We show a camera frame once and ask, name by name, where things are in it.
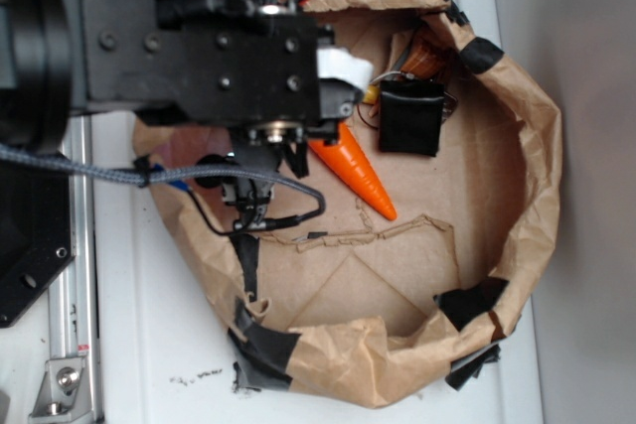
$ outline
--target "metal bracket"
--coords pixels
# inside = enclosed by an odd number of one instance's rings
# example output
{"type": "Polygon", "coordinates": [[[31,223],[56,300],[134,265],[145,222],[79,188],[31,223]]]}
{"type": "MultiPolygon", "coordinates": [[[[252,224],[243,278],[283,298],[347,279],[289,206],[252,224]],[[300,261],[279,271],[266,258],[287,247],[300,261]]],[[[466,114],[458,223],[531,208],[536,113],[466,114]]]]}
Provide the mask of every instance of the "metal bracket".
{"type": "Polygon", "coordinates": [[[90,385],[84,377],[85,359],[47,361],[46,371],[29,424],[92,423],[90,385]]]}

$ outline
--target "crumpled paper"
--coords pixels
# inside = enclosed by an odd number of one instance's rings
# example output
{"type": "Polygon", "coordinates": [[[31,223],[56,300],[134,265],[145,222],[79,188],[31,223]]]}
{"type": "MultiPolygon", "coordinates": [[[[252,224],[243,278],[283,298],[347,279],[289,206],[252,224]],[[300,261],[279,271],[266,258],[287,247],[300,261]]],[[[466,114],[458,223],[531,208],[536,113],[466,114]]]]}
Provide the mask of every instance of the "crumpled paper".
{"type": "MultiPolygon", "coordinates": [[[[446,17],[447,5],[311,0],[306,11],[333,25],[339,45],[382,72],[422,20],[441,46],[460,51],[475,38],[470,25],[446,17]]],[[[459,107],[444,123],[436,158],[382,154],[375,130],[357,113],[348,121],[396,205],[395,222],[310,157],[311,175],[303,182],[325,194],[327,211],[261,235],[255,302],[243,291],[230,242],[208,231],[183,193],[152,188],[167,228],[226,326],[235,327],[239,298],[262,325],[301,335],[286,370],[292,390],[385,406],[446,375],[454,360],[513,332],[555,247],[560,113],[507,56],[479,75],[458,70],[449,91],[459,107]],[[328,235],[307,239],[310,232],[328,235]],[[510,284],[493,312],[458,332],[433,296],[470,288],[487,276],[510,284]]],[[[219,128],[138,124],[134,147],[177,167],[225,154],[230,145],[219,128]]],[[[215,225],[228,226],[232,211],[224,209],[219,193],[193,187],[215,225]]],[[[290,215],[313,206],[277,188],[269,212],[290,215]]]]}

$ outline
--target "gray wall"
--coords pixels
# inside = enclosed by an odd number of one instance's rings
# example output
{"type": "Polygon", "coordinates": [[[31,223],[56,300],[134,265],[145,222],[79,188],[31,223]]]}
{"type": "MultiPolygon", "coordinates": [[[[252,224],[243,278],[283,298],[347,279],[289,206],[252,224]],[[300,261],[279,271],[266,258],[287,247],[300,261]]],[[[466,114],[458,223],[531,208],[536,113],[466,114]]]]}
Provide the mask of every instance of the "gray wall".
{"type": "Polygon", "coordinates": [[[558,246],[533,302],[546,422],[634,422],[636,0],[497,9],[504,49],[564,118],[558,246]]]}

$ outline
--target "black cylinder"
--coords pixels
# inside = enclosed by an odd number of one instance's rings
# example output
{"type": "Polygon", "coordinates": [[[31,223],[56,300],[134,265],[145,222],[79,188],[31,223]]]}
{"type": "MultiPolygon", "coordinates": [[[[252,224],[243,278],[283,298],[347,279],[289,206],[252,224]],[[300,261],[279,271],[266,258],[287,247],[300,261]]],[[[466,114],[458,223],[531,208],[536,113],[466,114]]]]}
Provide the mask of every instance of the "black cylinder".
{"type": "Polygon", "coordinates": [[[53,153],[71,103],[62,0],[0,0],[0,142],[53,153]]]}

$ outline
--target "orange component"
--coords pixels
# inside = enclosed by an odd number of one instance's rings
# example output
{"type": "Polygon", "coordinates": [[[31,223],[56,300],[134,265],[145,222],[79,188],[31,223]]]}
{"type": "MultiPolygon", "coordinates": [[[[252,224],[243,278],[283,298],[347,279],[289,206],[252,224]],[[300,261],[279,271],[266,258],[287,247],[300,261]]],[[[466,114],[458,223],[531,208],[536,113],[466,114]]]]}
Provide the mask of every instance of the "orange component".
{"type": "Polygon", "coordinates": [[[340,141],[325,146],[323,141],[310,141],[309,147],[369,206],[388,220],[398,218],[391,198],[371,166],[367,155],[346,124],[340,123],[340,141]]]}

